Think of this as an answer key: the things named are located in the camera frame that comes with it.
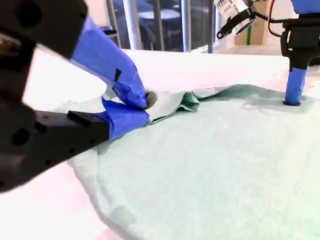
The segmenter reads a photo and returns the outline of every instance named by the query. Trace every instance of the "blue tape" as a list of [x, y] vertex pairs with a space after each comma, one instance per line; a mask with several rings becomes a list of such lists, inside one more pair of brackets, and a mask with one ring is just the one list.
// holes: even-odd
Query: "blue tape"
[[[101, 78], [127, 105], [135, 108], [147, 106], [146, 91], [134, 62], [89, 16], [84, 23], [71, 63]], [[117, 81], [116, 72], [120, 72]]]
[[149, 115], [143, 110], [104, 98], [102, 98], [102, 104], [106, 111], [96, 113], [96, 115], [110, 123], [110, 140], [142, 128], [149, 122]]
[[291, 105], [300, 103], [307, 70], [292, 68], [286, 85], [285, 101]]
[[296, 14], [320, 13], [320, 0], [291, 0]]

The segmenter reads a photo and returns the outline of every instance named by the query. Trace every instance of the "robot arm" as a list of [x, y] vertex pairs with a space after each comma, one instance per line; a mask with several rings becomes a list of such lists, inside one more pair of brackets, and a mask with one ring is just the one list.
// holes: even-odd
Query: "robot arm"
[[227, 20], [226, 25], [217, 33], [217, 38], [224, 38], [234, 30], [236, 30], [234, 31], [236, 35], [240, 34], [253, 24], [256, 17], [270, 23], [282, 23], [285, 31], [282, 36], [279, 36], [281, 37], [281, 52], [290, 60], [290, 73], [283, 103], [289, 106], [299, 106], [309, 63], [311, 59], [320, 56], [320, 1], [291, 1], [299, 18], [275, 20], [271, 16], [267, 17], [256, 12], [248, 1], [245, 1], [246, 4], [244, 4], [243, 0], [215, 0], [216, 7]]
[[[136, 66], [87, 17], [83, 0], [0, 0], [0, 6], [0, 192], [148, 123]], [[37, 44], [100, 77], [126, 105], [103, 101], [107, 110], [96, 114], [25, 105]]]

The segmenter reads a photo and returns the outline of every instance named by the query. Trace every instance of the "white wall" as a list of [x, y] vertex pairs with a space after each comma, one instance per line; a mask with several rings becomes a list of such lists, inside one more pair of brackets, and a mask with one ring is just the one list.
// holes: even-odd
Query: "white wall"
[[89, 15], [99, 27], [110, 26], [106, 0], [85, 0], [89, 8]]
[[[296, 18], [294, 8], [291, 0], [275, 0], [272, 18], [274, 19], [289, 19]], [[282, 24], [271, 24], [271, 30], [275, 33], [281, 34], [283, 32]], [[280, 44], [279, 37], [273, 36], [271, 33], [267, 36], [267, 44]]]

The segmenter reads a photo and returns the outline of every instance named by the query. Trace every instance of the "blue painter's tape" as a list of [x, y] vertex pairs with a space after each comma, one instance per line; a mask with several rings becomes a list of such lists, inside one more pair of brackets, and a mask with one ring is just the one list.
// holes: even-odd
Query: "blue painter's tape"
[[289, 73], [286, 85], [285, 101], [291, 105], [300, 103], [302, 91], [305, 86], [307, 70], [293, 68]]
[[320, 0], [291, 0], [296, 14], [320, 13]]
[[147, 106], [146, 91], [134, 62], [89, 16], [71, 62], [101, 78], [127, 105], [135, 108]]
[[106, 111], [96, 113], [96, 115], [110, 123], [110, 140], [142, 128], [149, 122], [149, 115], [144, 110], [103, 98], [102, 104]]

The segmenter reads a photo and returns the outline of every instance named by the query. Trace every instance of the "wrinkled towel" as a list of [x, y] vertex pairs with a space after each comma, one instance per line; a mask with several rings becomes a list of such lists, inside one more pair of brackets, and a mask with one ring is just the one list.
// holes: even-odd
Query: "wrinkled towel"
[[[118, 234], [126, 240], [320, 238], [318, 98], [285, 106], [283, 92], [250, 85], [157, 94], [148, 110], [153, 124], [69, 162]], [[59, 109], [66, 110], [104, 109], [98, 99]]]

